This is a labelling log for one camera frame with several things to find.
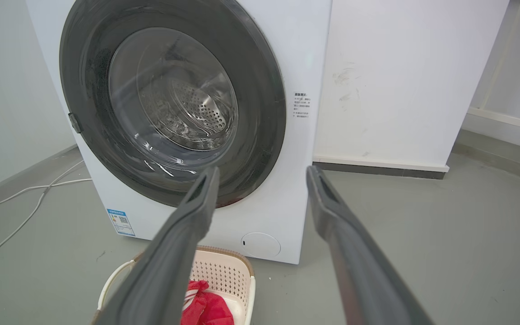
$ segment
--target red clothing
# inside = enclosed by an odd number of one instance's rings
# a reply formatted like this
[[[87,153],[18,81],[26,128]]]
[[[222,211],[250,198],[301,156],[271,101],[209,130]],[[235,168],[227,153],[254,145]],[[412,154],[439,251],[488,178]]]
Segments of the red clothing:
[[[234,318],[226,302],[217,294],[205,292],[208,286],[204,280],[190,281],[181,325],[234,325]]]

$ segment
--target laundry basket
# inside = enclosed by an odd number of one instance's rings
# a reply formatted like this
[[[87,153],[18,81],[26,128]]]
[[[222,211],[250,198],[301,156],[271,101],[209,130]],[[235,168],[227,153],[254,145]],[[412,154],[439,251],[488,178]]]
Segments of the laundry basket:
[[[235,251],[210,246],[196,249],[190,280],[206,280],[208,292],[221,296],[235,325],[249,325],[254,308],[256,279],[250,261]]]

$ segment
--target front-load washing machine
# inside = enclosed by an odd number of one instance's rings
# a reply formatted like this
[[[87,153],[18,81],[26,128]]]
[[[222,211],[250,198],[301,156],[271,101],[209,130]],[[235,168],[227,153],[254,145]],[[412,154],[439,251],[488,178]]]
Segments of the front-load washing machine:
[[[27,4],[106,222],[152,239],[217,166],[201,244],[299,262],[331,0]]]

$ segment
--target power cord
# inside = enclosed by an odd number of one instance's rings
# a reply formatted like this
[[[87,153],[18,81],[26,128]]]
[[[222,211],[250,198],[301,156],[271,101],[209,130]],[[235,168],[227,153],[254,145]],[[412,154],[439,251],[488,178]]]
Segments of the power cord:
[[[72,171],[72,169],[76,168],[79,164],[83,163],[83,160],[80,161],[79,163],[75,164],[74,166],[72,166],[70,169],[68,169],[67,171],[65,171],[63,174],[61,174],[58,178],[54,179],[54,181],[52,181],[52,183],[50,183],[49,185],[41,185],[41,186],[32,186],[32,187],[28,187],[26,189],[23,189],[19,192],[17,192],[16,194],[13,194],[12,196],[6,198],[5,200],[3,201],[0,201],[0,204],[4,203],[4,202],[7,202],[9,201],[10,199],[14,198],[14,197],[17,197],[18,195],[22,194],[22,193],[25,193],[27,191],[31,191],[31,190],[34,190],[34,189],[44,189],[45,188],[45,191],[43,191],[41,197],[39,197],[39,201],[37,201],[37,205],[35,206],[35,208],[33,209],[33,211],[31,212],[31,214],[27,217],[27,219],[25,221],[23,221],[19,227],[17,227],[16,230],[14,230],[11,235],[9,235],[6,239],[4,239],[1,243],[0,243],[0,247],[2,247],[2,245],[4,243],[6,243],[10,238],[13,237],[13,235],[15,235],[17,233],[17,231],[19,231],[21,229],[21,227],[23,227],[23,225],[25,225],[27,223],[27,221],[29,221],[31,219],[31,217],[35,214],[35,212],[37,211],[37,209],[39,208],[39,206],[41,205],[42,201],[43,201],[43,197],[45,197],[45,195],[47,194],[47,192],[49,191],[49,189],[51,189],[52,187],[54,186],[60,186],[60,185],[66,185],[66,184],[74,184],[74,183],[79,183],[80,181],[91,181],[91,178],[85,178],[85,179],[77,179],[75,181],[65,181],[63,183],[57,183],[56,184],[56,181],[59,181],[62,177],[64,177],[67,173],[69,173],[70,171]]]

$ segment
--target floor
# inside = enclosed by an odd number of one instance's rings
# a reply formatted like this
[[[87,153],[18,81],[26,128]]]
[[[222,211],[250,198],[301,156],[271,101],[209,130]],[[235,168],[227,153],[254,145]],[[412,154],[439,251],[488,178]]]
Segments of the floor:
[[[2,191],[47,184],[79,160],[69,152]],[[448,165],[443,181],[326,175],[436,324],[520,324],[520,178],[455,154]],[[63,181],[83,177],[85,166]],[[0,205],[0,241],[39,195]],[[0,248],[0,324],[89,323],[109,274],[148,243],[114,232],[90,181],[54,187]],[[330,254],[310,217],[300,265],[251,261],[252,323],[344,323]]]

